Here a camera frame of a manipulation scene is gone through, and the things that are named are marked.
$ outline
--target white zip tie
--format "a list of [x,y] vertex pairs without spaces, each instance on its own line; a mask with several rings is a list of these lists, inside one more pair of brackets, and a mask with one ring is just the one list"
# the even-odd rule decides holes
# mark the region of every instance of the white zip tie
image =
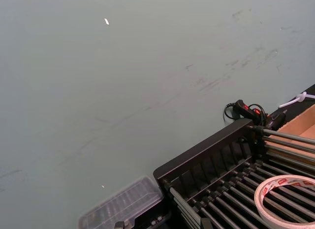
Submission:
[[315,99],[315,95],[308,95],[306,92],[303,92],[303,93],[299,94],[298,96],[296,96],[294,100],[291,100],[290,102],[287,102],[285,104],[280,105],[279,108],[289,106],[291,104],[294,104],[295,102],[303,102],[305,98],[314,98]]

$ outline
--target metal rod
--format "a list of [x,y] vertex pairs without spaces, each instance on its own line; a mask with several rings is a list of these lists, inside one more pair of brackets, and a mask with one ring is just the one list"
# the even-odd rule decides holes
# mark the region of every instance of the metal rod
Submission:
[[310,200],[310,199],[308,199],[308,198],[306,198],[306,197],[304,197],[304,196],[302,196],[302,195],[300,195],[300,194],[298,194],[298,193],[296,193],[296,192],[293,192],[293,191],[291,191],[291,190],[289,190],[289,189],[287,189],[287,188],[285,188],[285,187],[280,186],[280,187],[278,187],[278,188],[279,188],[279,190],[281,190],[282,192],[285,192],[285,193],[287,193],[288,195],[290,195],[290,196],[292,196],[292,197],[294,197],[294,198],[297,198],[298,200],[300,200],[300,201],[302,201],[302,202],[304,202],[304,203],[307,203],[308,205],[310,205],[310,206],[312,206],[312,207],[315,208],[315,202],[314,202],[313,200]]
[[220,223],[217,222],[217,220],[211,216],[210,213],[207,212],[206,209],[204,208],[200,208],[200,211],[207,217],[210,219],[211,223],[217,228],[217,229],[224,229],[224,227],[221,226]]
[[[275,167],[275,166],[271,166],[271,165],[266,164],[266,163],[263,163],[262,165],[263,165],[264,167],[266,167],[266,168],[269,168],[269,169],[271,169],[271,170],[273,170],[273,171],[276,171],[276,172],[278,172],[278,173],[280,173],[280,174],[283,174],[283,175],[291,175],[291,174],[292,174],[292,173],[290,173],[290,172],[284,171],[284,170],[282,170],[282,169],[279,169],[279,168],[277,168],[277,167]],[[259,168],[259,167],[257,167],[257,170],[260,171],[260,172],[262,172],[262,173],[264,173],[264,174],[266,174],[266,175],[269,175],[270,177],[276,176],[276,174],[273,174],[273,173],[270,173],[270,172],[268,172],[268,171],[265,171],[265,170],[263,170],[263,169],[261,169],[261,168]],[[312,190],[310,190],[310,189],[307,189],[307,188],[304,188],[304,187],[299,187],[299,186],[292,186],[292,187],[293,187],[294,189],[297,189],[297,190],[299,190],[299,191],[301,191],[301,192],[304,192],[304,193],[306,193],[306,194],[309,194],[309,195],[315,197],[315,192],[312,191]]]
[[286,147],[299,149],[299,150],[303,150],[303,151],[308,152],[308,153],[315,154],[315,149],[312,149],[312,148],[309,148],[309,147],[306,147],[306,146],[302,146],[302,145],[298,145],[298,144],[294,144],[294,143],[289,143],[289,142],[273,139],[273,138],[270,138],[270,137],[263,137],[262,139],[265,140],[265,141],[269,141],[269,142],[275,143],[275,144],[280,144],[280,145],[283,145],[283,146],[286,146]]
[[221,198],[216,197],[216,201],[218,201],[223,207],[225,207],[228,211],[230,211],[232,214],[238,217],[246,226],[252,229],[258,229],[254,224],[252,224],[250,221],[248,221],[245,217],[243,217],[239,212],[237,212],[234,208],[232,208],[230,205],[228,205],[226,202],[224,202]]
[[292,218],[298,223],[308,223],[305,219],[301,218],[300,216],[296,215],[295,213],[292,213],[290,210],[286,209],[285,207],[281,206],[280,204],[272,201],[271,199],[265,197],[264,200],[266,201],[267,204],[271,205],[272,207],[276,208],[279,210],[279,212],[282,212],[286,214],[288,217]]
[[[242,182],[236,183],[238,186],[240,186],[245,191],[249,192],[250,194],[254,195],[255,191],[248,187],[247,185],[243,184]],[[278,209],[282,213],[286,214],[289,218],[292,218],[294,221],[298,223],[307,223],[308,221],[304,220],[300,216],[296,215],[295,213],[291,212],[290,210],[286,209],[285,207],[281,206],[280,204],[274,202],[273,200],[269,199],[268,197],[265,197],[264,200],[267,204],[271,205],[272,207]]]
[[260,167],[257,167],[256,169],[257,169],[257,171],[259,171],[260,173],[266,174],[267,176],[270,176],[270,177],[276,176],[276,174],[273,174],[273,173],[271,173],[271,172],[265,171],[264,169],[261,169]]
[[173,188],[170,188],[170,193],[174,198],[180,203],[183,208],[185,208],[188,213],[195,219],[195,221],[200,225],[200,216],[192,209],[192,207],[181,197],[181,195]]
[[208,206],[215,211],[223,220],[225,220],[232,228],[234,229],[241,229],[239,226],[235,224],[228,216],[226,216],[221,210],[219,210],[213,203],[210,201],[207,203]]
[[255,212],[253,212],[251,209],[243,205],[240,201],[238,201],[236,198],[234,198],[232,195],[230,195],[228,192],[223,192],[223,195],[230,200],[232,203],[234,203],[236,206],[242,208],[245,212],[250,214],[253,218],[255,218],[257,221],[259,221],[261,224],[265,225],[266,227],[270,228],[270,226]]
[[255,194],[255,191],[249,186],[245,185],[244,183],[238,181],[236,184],[240,186],[241,188],[243,188],[243,190],[249,192],[250,194],[253,194],[253,195]]
[[230,187],[230,190],[235,193],[236,195],[238,195],[239,197],[245,199],[248,203],[250,203],[251,205],[255,206],[255,202],[254,200],[252,200],[251,198],[249,198],[247,195],[243,194],[242,192],[240,192],[238,189],[234,188],[233,186]]
[[[280,166],[284,166],[284,167],[286,167],[286,168],[288,168],[288,169],[290,169],[290,170],[296,171],[296,172],[298,172],[298,173],[301,174],[301,175],[305,175],[305,176],[308,176],[308,177],[310,177],[310,178],[315,178],[315,175],[306,173],[306,172],[304,172],[304,171],[301,171],[301,170],[296,169],[296,168],[294,168],[294,167],[285,165],[285,164],[280,163],[280,162],[278,162],[278,161],[275,161],[275,160],[269,160],[269,161],[272,162],[272,163],[274,163],[274,164],[278,164],[278,165],[280,165]],[[279,169],[279,168],[277,168],[277,167],[274,167],[274,166],[271,166],[271,165],[269,165],[269,164],[262,164],[262,165],[265,166],[265,167],[267,167],[267,168],[269,168],[269,169],[272,169],[272,170],[274,170],[274,171],[277,171],[277,172],[279,172],[280,174],[283,174],[283,175],[292,175],[292,173],[290,173],[290,172],[281,170],[281,169]]]
[[270,153],[269,151],[267,152],[267,155],[269,156],[272,156],[272,157],[275,157],[277,159],[280,159],[280,160],[284,160],[288,163],[291,163],[291,164],[295,164],[297,166],[300,166],[300,167],[303,167],[303,168],[307,168],[308,170],[310,171],[315,171],[315,167],[314,166],[311,166],[311,165],[308,165],[308,164],[304,164],[304,163],[301,163],[299,161],[296,161],[296,160],[293,160],[293,159],[289,159],[289,158],[286,158],[286,157],[283,157],[279,154],[275,154],[275,153]]
[[277,171],[277,172],[280,173],[280,174],[283,174],[283,175],[290,175],[289,172],[283,171],[282,169],[279,169],[279,168],[277,168],[277,167],[275,167],[275,166],[271,166],[271,165],[266,164],[266,163],[262,163],[262,165],[265,166],[265,167],[267,167],[267,168],[269,168],[269,169],[271,169],[271,170],[273,170],[273,171]]
[[[262,176],[259,176],[258,174],[254,173],[254,172],[251,172],[250,175],[252,175],[253,177],[255,177],[256,179],[259,179],[261,182],[263,182],[264,180],[266,180],[266,178],[262,177]],[[278,189],[284,193],[287,193],[288,195],[290,195],[291,197],[294,197],[312,207],[315,207],[315,202],[312,201],[312,200],[309,200],[308,198],[300,195],[300,194],[297,194],[296,192],[293,192],[285,187],[278,187]]]
[[268,148],[268,149],[277,150],[277,151],[285,153],[285,154],[289,154],[289,155],[292,155],[292,156],[296,156],[298,158],[305,159],[305,160],[313,162],[315,164],[315,159],[312,158],[312,157],[305,156],[305,155],[299,154],[299,153],[295,153],[293,151],[290,151],[290,150],[287,150],[287,149],[283,149],[283,148],[280,148],[280,147],[272,146],[270,144],[265,144],[265,147]]
[[189,219],[188,217],[186,217],[185,214],[181,213],[181,215],[182,215],[182,217],[184,218],[185,222],[188,224],[188,226],[189,226],[190,228],[199,229],[198,227],[196,227],[196,226],[192,223],[192,221],[190,221],[190,219]]
[[[248,177],[244,177],[244,180],[249,182],[252,185],[259,186],[259,184],[252,179],[249,179]],[[300,212],[304,213],[305,215],[308,215],[311,217],[313,220],[315,220],[315,213],[311,212],[310,210],[302,207],[301,205],[289,200],[288,198],[282,196],[281,194],[275,192],[275,191],[269,191],[270,195],[274,196],[275,198],[281,200],[283,203],[290,205],[293,208],[298,209]]]
[[300,137],[300,136],[296,136],[296,135],[292,135],[292,134],[281,133],[278,131],[272,131],[272,130],[268,130],[268,129],[263,129],[263,132],[264,132],[264,134],[271,134],[271,135],[283,137],[285,139],[291,139],[291,140],[296,140],[299,142],[315,145],[314,139],[304,138],[304,137]]
[[186,215],[187,218],[189,218],[189,221],[194,224],[197,228],[200,227],[200,224],[196,222],[196,220],[192,217],[192,215],[189,214],[189,212],[178,202],[178,200],[174,199],[174,201],[177,203],[177,207],[180,209],[182,214]]
[[315,213],[312,211],[302,207],[301,205],[287,199],[286,197],[282,196],[281,194],[278,194],[277,192],[270,191],[269,192],[272,196],[282,200],[285,204],[290,205],[291,207],[298,209],[300,212],[304,213],[305,215],[308,215],[309,217],[313,218],[315,220]]

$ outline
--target cardboard box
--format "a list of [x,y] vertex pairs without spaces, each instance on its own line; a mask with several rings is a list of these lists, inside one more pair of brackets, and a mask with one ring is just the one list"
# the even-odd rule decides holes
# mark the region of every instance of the cardboard box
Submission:
[[[301,113],[300,115],[295,117],[293,120],[291,120],[290,122],[285,124],[283,127],[281,127],[278,130],[278,132],[298,135],[298,136],[310,138],[310,139],[315,139],[315,105],[311,106],[310,108],[305,110],[303,113]],[[281,137],[274,136],[274,135],[272,135],[270,137],[274,138],[274,139],[279,139],[279,140],[282,140],[285,142],[290,142],[290,143],[294,143],[294,144],[298,144],[298,145],[302,145],[302,146],[307,146],[307,147],[315,149],[315,145],[306,144],[306,143],[302,143],[302,142],[298,142],[298,141],[294,141],[294,140],[289,140],[289,139],[281,138]],[[278,145],[275,143],[268,142],[268,144],[273,145],[275,147],[281,147],[281,148],[289,150],[293,153],[299,153],[301,155],[311,157],[314,159],[314,161],[308,161],[308,160],[301,159],[301,158],[296,157],[296,156],[288,155],[285,153],[280,153],[276,150],[270,150],[271,152],[275,152],[275,153],[281,154],[285,157],[290,157],[290,158],[293,158],[293,159],[296,159],[298,161],[302,161],[302,162],[305,162],[305,163],[308,163],[311,165],[315,164],[315,154],[308,153],[308,152],[294,149],[294,148],[290,148],[290,147],[286,147],[286,146],[282,146],[282,145]]]

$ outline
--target clear plastic box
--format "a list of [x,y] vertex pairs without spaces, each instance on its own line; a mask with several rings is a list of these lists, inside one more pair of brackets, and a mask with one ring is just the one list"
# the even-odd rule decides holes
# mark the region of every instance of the clear plastic box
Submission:
[[130,229],[136,217],[162,199],[158,186],[149,177],[142,177],[80,217],[78,229],[114,229],[117,221],[124,221]]

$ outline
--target red and white tape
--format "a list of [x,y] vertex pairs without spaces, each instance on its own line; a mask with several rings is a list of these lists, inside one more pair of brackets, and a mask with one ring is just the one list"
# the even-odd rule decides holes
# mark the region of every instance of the red and white tape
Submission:
[[273,229],[315,229],[312,223],[291,223],[285,221],[263,206],[265,195],[273,188],[285,185],[302,186],[315,190],[315,180],[297,175],[281,175],[271,177],[262,182],[255,191],[255,204],[260,216]]

